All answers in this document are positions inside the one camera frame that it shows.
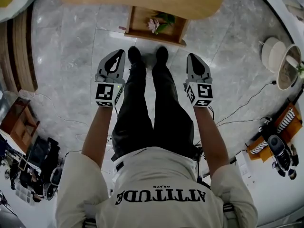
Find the white t-shirt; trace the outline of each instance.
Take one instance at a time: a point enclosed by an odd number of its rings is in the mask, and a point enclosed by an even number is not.
[[[109,198],[98,165],[87,156],[66,158],[57,199],[58,228],[81,228],[84,203],[96,211],[99,228],[219,228],[225,227],[223,204],[233,204],[240,227],[257,225],[257,210],[234,166],[216,170],[211,190],[198,184],[196,162],[159,147],[132,152],[115,161]]]

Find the gray tile floor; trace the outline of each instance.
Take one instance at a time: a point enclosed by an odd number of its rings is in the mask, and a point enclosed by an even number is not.
[[[92,83],[99,61],[120,48],[127,51],[130,46],[136,45],[143,54],[151,54],[159,46],[153,41],[124,37],[124,31],[119,26],[125,27],[126,23],[127,7],[123,5],[71,6],[59,0],[35,2],[32,48],[38,90],[31,106],[41,121],[39,134],[58,140],[62,155],[82,148],[88,126],[97,110]],[[259,41],[269,36],[276,36],[290,44],[281,24],[262,0],[224,0],[219,11],[211,18],[190,22],[184,37],[186,48],[165,45],[170,53],[167,66],[176,82],[180,104],[194,121],[195,143],[200,140],[198,127],[182,85],[186,79],[188,53],[196,53],[210,65],[215,95],[212,107],[217,122],[275,79],[260,60]],[[148,73],[145,97],[153,122],[153,60],[146,58]],[[128,78],[129,67],[127,60],[124,79]],[[226,122],[259,119],[275,112],[289,95],[297,92],[298,85],[284,92],[276,86],[267,86],[248,106]],[[109,135],[116,119],[113,111]],[[256,121],[219,127],[230,157],[245,149],[244,143],[257,132],[259,125],[260,122]],[[109,142],[102,168],[109,185],[112,155]],[[201,165],[202,170],[206,171],[205,161]]]

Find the pink flower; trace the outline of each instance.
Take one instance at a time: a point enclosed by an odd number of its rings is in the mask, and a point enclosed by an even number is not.
[[[151,30],[153,34],[155,33],[155,31],[157,30],[159,25],[160,25],[160,23],[158,22],[157,19],[155,19],[154,21],[152,19],[150,19],[148,22],[149,30]]]

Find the wooden shelf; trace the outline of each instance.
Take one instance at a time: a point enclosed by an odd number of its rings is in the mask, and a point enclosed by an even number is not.
[[[188,20],[175,16],[175,23],[168,26],[158,35],[153,34],[148,28],[148,22],[153,19],[159,12],[151,9],[140,7],[130,7],[128,26],[125,36],[149,39],[159,42],[170,43],[185,47],[186,43],[182,39],[187,29]]]

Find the black shoe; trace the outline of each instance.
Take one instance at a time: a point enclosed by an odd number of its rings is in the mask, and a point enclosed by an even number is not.
[[[161,46],[156,52],[157,63],[166,64],[168,61],[169,53],[166,47]]]
[[[137,47],[132,46],[128,50],[128,58],[130,63],[133,65],[134,63],[140,62],[142,60],[142,55]]]

